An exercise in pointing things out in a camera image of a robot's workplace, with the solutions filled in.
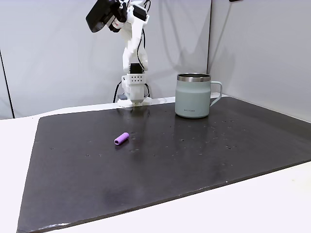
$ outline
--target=white wall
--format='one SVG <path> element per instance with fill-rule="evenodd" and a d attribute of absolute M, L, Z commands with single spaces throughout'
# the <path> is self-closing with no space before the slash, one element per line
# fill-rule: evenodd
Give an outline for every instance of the white wall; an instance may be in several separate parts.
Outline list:
<path fill-rule="evenodd" d="M 112 102 L 124 42 L 91 33 L 96 0 L 0 0 L 0 44 L 17 117 Z M 174 96 L 180 72 L 206 72 L 210 0 L 153 0 L 146 27 L 153 98 Z"/>
<path fill-rule="evenodd" d="M 0 120 L 13 118 L 0 58 Z"/>
<path fill-rule="evenodd" d="M 212 1 L 208 72 L 228 95 L 311 121 L 311 1 Z"/>

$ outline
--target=stainless steel rim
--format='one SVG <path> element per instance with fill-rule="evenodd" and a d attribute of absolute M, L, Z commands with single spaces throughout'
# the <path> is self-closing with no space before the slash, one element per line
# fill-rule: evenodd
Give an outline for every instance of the stainless steel rim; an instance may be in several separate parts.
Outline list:
<path fill-rule="evenodd" d="M 177 80 L 182 82 L 208 82 L 210 81 L 210 75 L 208 74 L 199 74 L 199 73 L 185 73 L 185 74 L 178 74 Z"/>

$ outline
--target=purple foam block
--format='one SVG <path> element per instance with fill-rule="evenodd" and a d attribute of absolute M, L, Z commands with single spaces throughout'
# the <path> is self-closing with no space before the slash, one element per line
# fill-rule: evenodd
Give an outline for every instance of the purple foam block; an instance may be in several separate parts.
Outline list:
<path fill-rule="evenodd" d="M 125 140 L 128 139 L 130 135 L 128 133 L 123 133 L 122 135 L 120 135 L 118 138 L 115 139 L 115 144 L 121 145 Z"/>

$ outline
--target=insulated mug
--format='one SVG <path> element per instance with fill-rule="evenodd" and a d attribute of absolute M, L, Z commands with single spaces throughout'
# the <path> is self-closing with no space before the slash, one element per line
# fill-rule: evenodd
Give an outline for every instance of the insulated mug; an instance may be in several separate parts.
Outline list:
<path fill-rule="evenodd" d="M 211 83 L 220 85 L 220 96 L 210 104 Z M 177 115 L 186 118 L 206 117 L 209 114 L 209 107 L 220 100 L 222 94 L 222 83 L 211 81 L 208 74 L 178 74 L 175 112 Z"/>

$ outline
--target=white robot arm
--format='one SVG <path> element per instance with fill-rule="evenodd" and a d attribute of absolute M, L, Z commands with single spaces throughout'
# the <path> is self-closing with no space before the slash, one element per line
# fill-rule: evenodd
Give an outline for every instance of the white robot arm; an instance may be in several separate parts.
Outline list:
<path fill-rule="evenodd" d="M 148 57 L 141 46 L 143 28 L 149 20 L 145 9 L 147 2 L 150 3 L 149 0 L 97 0 L 86 17 L 92 32 L 98 32 L 108 24 L 111 31 L 121 32 L 125 40 L 123 70 L 127 75 L 121 79 L 125 100 L 118 101 L 122 107 L 151 104 L 151 99 L 144 96 Z M 136 55 L 139 64 L 131 63 Z"/>
<path fill-rule="evenodd" d="M 141 43 L 142 30 L 148 24 L 149 15 L 147 15 L 146 20 L 134 16 L 134 6 L 146 12 L 146 9 L 143 7 L 143 2 L 144 1 L 129 2 L 127 10 L 127 22 L 121 29 L 121 34 L 126 44 L 123 53 L 123 70 L 126 73 L 130 71 L 130 60 L 137 52 L 138 47 L 138 58 L 140 59 L 142 68 L 144 71 L 148 70 L 148 57 L 146 50 L 143 46 L 139 45 Z"/>

